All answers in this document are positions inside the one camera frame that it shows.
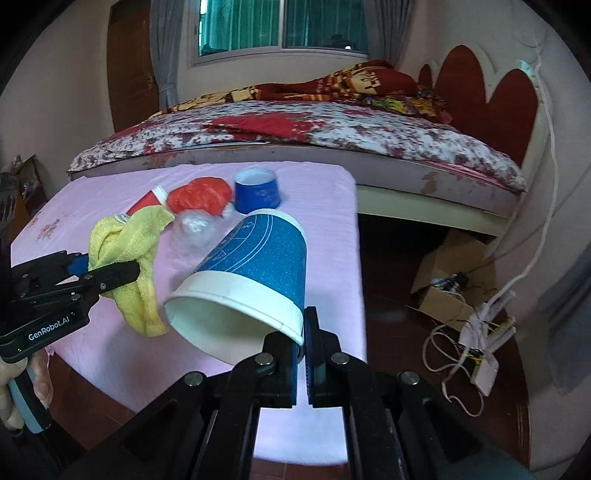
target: human hand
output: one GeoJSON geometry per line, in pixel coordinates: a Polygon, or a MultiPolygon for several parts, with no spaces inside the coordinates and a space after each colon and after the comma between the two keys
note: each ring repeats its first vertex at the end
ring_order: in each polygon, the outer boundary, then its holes
{"type": "Polygon", "coordinates": [[[24,358],[16,364],[8,364],[0,359],[0,419],[9,430],[19,430],[24,427],[25,423],[17,408],[12,404],[7,385],[10,380],[24,372],[28,362],[31,362],[35,373],[33,390],[37,398],[45,407],[48,407],[53,399],[53,385],[47,368],[49,357],[44,348],[36,352],[30,359],[24,358]]]}

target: yellow towel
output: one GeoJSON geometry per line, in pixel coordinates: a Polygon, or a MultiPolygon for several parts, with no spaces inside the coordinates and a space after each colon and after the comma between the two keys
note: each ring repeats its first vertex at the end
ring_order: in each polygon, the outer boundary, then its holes
{"type": "Polygon", "coordinates": [[[125,321],[134,330],[149,337],[167,331],[158,315],[152,265],[160,233],[173,220],[174,215],[161,205],[145,207],[135,212],[127,223],[121,223],[114,216],[103,218],[90,234],[89,270],[116,262],[138,261],[136,281],[103,295],[115,300],[125,321]]]}

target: electrical wires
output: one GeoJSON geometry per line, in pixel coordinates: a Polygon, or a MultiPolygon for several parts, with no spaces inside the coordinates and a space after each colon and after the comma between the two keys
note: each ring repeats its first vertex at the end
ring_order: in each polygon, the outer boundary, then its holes
{"type": "MultiPolygon", "coordinates": [[[[541,59],[541,55],[540,55],[540,44],[537,41],[537,39],[535,38],[535,49],[537,52],[537,58],[538,58],[538,63],[534,69],[535,72],[535,77],[538,79],[538,85],[540,87],[540,93],[541,93],[541,99],[542,99],[542,103],[544,106],[544,112],[546,114],[546,118],[548,120],[548,127],[550,130],[550,153],[551,153],[551,157],[552,157],[552,163],[554,166],[554,186],[552,189],[552,200],[550,202],[550,208],[548,209],[548,214],[546,216],[546,219],[544,221],[544,225],[542,227],[542,232],[541,232],[541,236],[540,236],[540,243],[538,244],[538,248],[535,251],[534,256],[532,257],[532,259],[530,260],[530,262],[525,266],[525,268],[523,269],[523,271],[516,275],[515,277],[513,277],[511,280],[509,280],[505,286],[503,286],[495,295],[492,296],[492,298],[486,302],[485,304],[483,304],[481,309],[478,309],[476,311],[476,315],[478,316],[479,320],[482,320],[479,324],[480,327],[484,328],[488,328],[488,323],[486,322],[486,319],[488,318],[489,315],[489,311],[491,309],[491,305],[493,305],[497,300],[499,300],[507,291],[509,291],[509,289],[515,284],[517,283],[519,280],[523,280],[529,273],[530,271],[534,268],[534,266],[536,265],[538,259],[540,258],[540,255],[542,253],[542,250],[544,248],[545,242],[546,242],[546,237],[548,234],[548,229],[550,227],[550,222],[552,221],[552,217],[554,216],[554,211],[556,209],[556,201],[558,198],[558,185],[559,185],[559,177],[560,177],[560,172],[558,169],[558,160],[556,157],[556,136],[554,133],[554,125],[552,123],[552,117],[550,116],[550,109],[548,107],[548,97],[544,88],[544,85],[540,79],[539,76],[539,72],[540,72],[540,67],[542,65],[542,59],[541,59]]],[[[442,328],[444,328],[447,325],[447,323],[439,325],[437,327],[435,327],[432,331],[431,334],[429,335],[429,337],[425,340],[425,342],[423,343],[423,363],[425,364],[425,367],[427,369],[429,369],[432,372],[440,372],[442,370],[445,370],[447,368],[451,368],[452,370],[449,372],[449,374],[447,375],[447,377],[441,382],[441,390],[443,392],[443,395],[449,400],[456,400],[460,406],[462,407],[462,409],[471,417],[477,417],[479,416],[483,409],[484,409],[484,398],[482,396],[482,393],[480,391],[478,391],[478,394],[480,396],[480,410],[478,411],[478,413],[476,414],[472,414],[470,413],[467,408],[465,407],[465,405],[460,401],[459,398],[457,398],[454,395],[448,396],[447,395],[447,387],[446,384],[447,382],[454,376],[454,374],[462,369],[464,370],[464,372],[466,373],[466,375],[468,375],[468,377],[470,377],[468,370],[466,369],[466,367],[463,366],[463,364],[465,363],[466,359],[470,356],[469,352],[470,352],[470,345],[466,345],[465,348],[462,350],[461,355],[459,354],[459,348],[456,344],[456,342],[451,339],[449,336],[447,336],[446,334],[444,334],[443,332],[441,332],[440,330],[442,330],[442,328]],[[435,336],[437,335],[443,335],[446,338],[448,338],[450,341],[452,341],[454,348],[456,349],[456,353],[459,355],[459,358],[454,358],[451,355],[443,352],[443,350],[441,348],[439,348],[439,346],[437,346],[437,344],[435,343],[435,336]],[[439,352],[441,352],[446,358],[451,359],[452,361],[454,361],[455,363],[453,364],[447,364],[444,365],[440,368],[436,368],[433,369],[431,368],[429,365],[427,365],[427,358],[426,358],[426,350],[427,350],[427,345],[429,344],[429,342],[431,342],[439,352]]],[[[470,327],[472,328],[473,335],[485,335],[486,333],[483,332],[476,332],[474,330],[474,326],[471,323],[468,323],[468,325],[470,325],[470,327]]]]}
{"type": "MultiPolygon", "coordinates": [[[[461,311],[463,310],[463,306],[466,305],[466,299],[464,299],[464,297],[459,294],[459,293],[454,293],[454,292],[447,292],[451,295],[455,295],[456,297],[458,297],[459,299],[461,299],[462,301],[462,309],[460,310],[459,313],[461,313],[461,311]]],[[[451,368],[452,371],[449,373],[449,375],[441,382],[441,391],[443,393],[443,396],[448,400],[448,401],[452,401],[452,400],[456,400],[458,402],[458,404],[461,406],[461,408],[466,412],[466,414],[470,415],[471,417],[479,417],[482,412],[484,411],[484,396],[482,395],[482,393],[477,389],[478,392],[478,396],[480,397],[480,409],[478,410],[477,413],[471,413],[468,411],[468,409],[466,408],[466,406],[464,405],[464,403],[455,395],[448,395],[447,394],[447,382],[451,379],[451,377],[455,374],[455,372],[458,369],[462,369],[464,371],[464,373],[467,375],[468,378],[470,378],[470,372],[468,372],[468,370],[466,369],[466,367],[463,366],[463,363],[465,361],[462,360],[462,357],[464,356],[463,353],[462,355],[460,355],[460,349],[458,347],[457,342],[452,339],[448,334],[446,334],[445,332],[442,332],[442,330],[448,326],[451,322],[458,322],[461,320],[458,320],[457,318],[453,318],[451,320],[448,320],[445,323],[442,323],[441,325],[437,325],[433,330],[431,330],[431,333],[429,334],[429,336],[425,339],[425,341],[423,342],[423,350],[422,350],[422,356],[423,356],[423,364],[425,365],[425,368],[427,368],[427,370],[431,371],[431,372],[442,372],[443,370],[447,369],[447,368],[451,368]],[[449,340],[453,347],[456,350],[456,354],[458,355],[458,358],[454,358],[451,355],[449,355],[447,352],[445,352],[441,347],[439,347],[439,345],[436,343],[435,341],[435,337],[436,336],[442,336],[445,337],[447,340],[449,340]],[[438,367],[438,368],[432,368],[429,366],[429,364],[427,363],[427,346],[428,344],[431,343],[443,356],[445,356],[446,358],[450,359],[451,361],[453,361],[452,364],[447,364],[447,365],[443,365],[442,367],[438,367]]],[[[467,349],[466,351],[466,357],[468,358],[469,355],[468,354],[469,349],[467,349]]]]}

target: cardboard box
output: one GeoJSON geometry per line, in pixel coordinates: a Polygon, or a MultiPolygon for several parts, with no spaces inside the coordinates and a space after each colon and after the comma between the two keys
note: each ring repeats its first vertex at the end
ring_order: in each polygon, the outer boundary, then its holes
{"type": "Polygon", "coordinates": [[[460,330],[474,308],[497,291],[495,264],[483,259],[485,250],[485,244],[467,233],[449,230],[443,244],[425,255],[414,279],[411,293],[423,291],[419,311],[460,330]],[[467,290],[462,292],[466,304],[458,296],[431,286],[433,279],[447,278],[454,273],[464,273],[468,277],[467,290]]]}

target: green window curtain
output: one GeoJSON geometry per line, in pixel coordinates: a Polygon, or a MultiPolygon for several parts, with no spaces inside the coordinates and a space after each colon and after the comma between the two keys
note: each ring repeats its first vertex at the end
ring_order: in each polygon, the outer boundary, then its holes
{"type": "Polygon", "coordinates": [[[278,45],[279,0],[202,0],[201,55],[278,45]]]}
{"type": "Polygon", "coordinates": [[[368,51],[363,0],[287,0],[286,5],[285,46],[368,51]]]}

